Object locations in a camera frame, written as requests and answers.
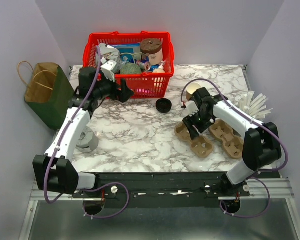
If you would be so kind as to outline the brown pulp cup carrier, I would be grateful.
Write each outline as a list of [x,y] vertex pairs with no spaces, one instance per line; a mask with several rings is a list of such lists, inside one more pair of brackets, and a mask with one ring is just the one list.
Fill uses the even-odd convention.
[[190,133],[183,122],[174,128],[175,135],[183,142],[188,143],[191,151],[199,158],[207,158],[214,150],[213,143],[203,135],[192,140]]

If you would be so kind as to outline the red plastic shopping basket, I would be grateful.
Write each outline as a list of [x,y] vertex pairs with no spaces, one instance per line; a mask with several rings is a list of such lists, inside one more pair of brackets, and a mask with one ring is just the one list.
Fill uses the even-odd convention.
[[144,39],[161,40],[163,50],[164,73],[116,74],[119,84],[126,80],[127,86],[134,91],[134,99],[160,99],[166,94],[170,78],[174,76],[174,47],[171,35],[166,31],[141,31],[140,33],[97,32],[91,33],[83,53],[84,67],[97,67],[96,46],[100,43],[109,45],[124,45],[140,43]]

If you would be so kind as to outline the green kraft paper bag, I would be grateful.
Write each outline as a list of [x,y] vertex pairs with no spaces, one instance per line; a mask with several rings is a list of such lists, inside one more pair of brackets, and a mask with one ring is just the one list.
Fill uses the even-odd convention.
[[25,84],[24,101],[51,130],[59,130],[66,119],[68,103],[74,95],[63,69],[53,62],[37,63],[30,67],[32,77],[27,83],[18,63],[16,69],[20,80]]

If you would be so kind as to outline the grey cylinder under left arm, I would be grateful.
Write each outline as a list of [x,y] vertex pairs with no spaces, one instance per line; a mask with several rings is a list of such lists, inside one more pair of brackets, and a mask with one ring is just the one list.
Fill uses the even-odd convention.
[[86,126],[79,137],[76,148],[83,153],[90,153],[95,151],[98,145],[99,140],[96,134],[91,128]]

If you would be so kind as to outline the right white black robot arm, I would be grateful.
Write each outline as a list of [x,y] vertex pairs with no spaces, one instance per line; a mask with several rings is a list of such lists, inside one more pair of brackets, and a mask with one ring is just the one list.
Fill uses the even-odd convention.
[[251,118],[222,94],[212,96],[206,88],[199,88],[186,109],[188,116],[182,122],[191,140],[196,140],[215,120],[227,123],[243,139],[241,161],[221,177],[220,191],[224,195],[233,195],[239,184],[282,157],[277,126]]

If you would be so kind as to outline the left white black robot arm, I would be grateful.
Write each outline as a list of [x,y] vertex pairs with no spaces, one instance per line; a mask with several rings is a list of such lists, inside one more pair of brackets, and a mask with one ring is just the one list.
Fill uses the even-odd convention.
[[71,159],[82,132],[99,107],[98,102],[110,98],[125,103],[134,95],[125,79],[116,83],[114,68],[109,61],[97,68],[83,67],[80,70],[79,85],[68,102],[62,127],[45,154],[33,159],[37,185],[45,198],[48,192],[72,195],[83,190],[91,198],[100,194],[97,176],[76,171]]

